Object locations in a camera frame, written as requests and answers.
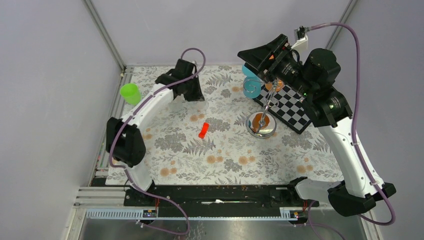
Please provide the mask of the blue wine glass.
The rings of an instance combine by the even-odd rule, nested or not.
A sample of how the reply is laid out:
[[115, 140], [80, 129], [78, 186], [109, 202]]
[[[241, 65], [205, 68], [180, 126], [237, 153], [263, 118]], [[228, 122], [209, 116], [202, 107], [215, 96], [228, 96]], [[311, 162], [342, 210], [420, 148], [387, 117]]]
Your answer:
[[242, 66], [241, 70], [245, 75], [243, 81], [243, 94], [249, 99], [257, 98], [262, 90], [262, 80], [245, 65]]

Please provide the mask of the orange wine glass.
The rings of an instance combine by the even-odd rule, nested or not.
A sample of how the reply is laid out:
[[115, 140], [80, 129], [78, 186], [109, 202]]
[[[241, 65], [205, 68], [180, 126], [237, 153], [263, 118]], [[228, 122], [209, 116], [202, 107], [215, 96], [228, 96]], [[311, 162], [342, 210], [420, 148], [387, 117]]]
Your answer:
[[274, 82], [268, 82], [264, 86], [267, 91], [275, 90], [275, 92], [279, 92], [284, 88], [284, 83], [281, 80], [276, 80]]

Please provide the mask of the green wine glass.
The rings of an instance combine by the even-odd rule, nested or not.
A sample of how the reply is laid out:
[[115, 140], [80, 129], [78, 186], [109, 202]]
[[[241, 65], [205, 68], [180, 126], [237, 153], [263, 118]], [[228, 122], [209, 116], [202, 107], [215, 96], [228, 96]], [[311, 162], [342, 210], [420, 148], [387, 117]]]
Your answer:
[[142, 99], [139, 88], [134, 83], [124, 84], [120, 88], [119, 93], [128, 104], [133, 106], [137, 105]]

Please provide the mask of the clear wine glass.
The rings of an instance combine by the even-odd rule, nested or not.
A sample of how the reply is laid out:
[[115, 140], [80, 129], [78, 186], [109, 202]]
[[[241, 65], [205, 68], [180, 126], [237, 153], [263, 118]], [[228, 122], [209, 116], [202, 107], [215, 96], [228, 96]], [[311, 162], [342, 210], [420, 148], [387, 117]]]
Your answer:
[[180, 111], [184, 107], [185, 100], [182, 96], [177, 96], [171, 103], [168, 104], [170, 112]]
[[189, 105], [193, 111], [202, 112], [208, 109], [209, 101], [207, 100], [192, 101], [192, 102], [189, 102]]

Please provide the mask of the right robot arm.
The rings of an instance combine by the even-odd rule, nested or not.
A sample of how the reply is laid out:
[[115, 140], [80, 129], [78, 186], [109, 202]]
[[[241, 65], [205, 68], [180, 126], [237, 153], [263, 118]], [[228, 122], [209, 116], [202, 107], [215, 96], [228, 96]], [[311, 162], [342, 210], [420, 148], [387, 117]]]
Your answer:
[[330, 204], [344, 217], [364, 214], [396, 193], [372, 166], [353, 129], [354, 114], [334, 82], [341, 67], [328, 49], [313, 49], [304, 63], [293, 57], [284, 34], [271, 42], [238, 52], [245, 66], [266, 83], [280, 80], [303, 97], [302, 108], [324, 139], [342, 172], [336, 182], [299, 177], [292, 180], [287, 201], [293, 206], [305, 200]]

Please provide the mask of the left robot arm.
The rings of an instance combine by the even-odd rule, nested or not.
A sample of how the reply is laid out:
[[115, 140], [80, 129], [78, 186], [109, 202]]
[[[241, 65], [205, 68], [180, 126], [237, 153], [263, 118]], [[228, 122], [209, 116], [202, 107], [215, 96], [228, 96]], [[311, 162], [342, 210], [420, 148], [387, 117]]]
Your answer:
[[127, 114], [120, 118], [111, 117], [106, 124], [105, 149], [111, 160], [118, 161], [130, 184], [138, 188], [136, 199], [144, 206], [152, 204], [155, 192], [150, 187], [153, 179], [143, 159], [147, 148], [142, 133], [154, 117], [178, 96], [187, 102], [202, 102], [195, 63], [178, 59], [174, 68], [157, 77], [148, 94]]

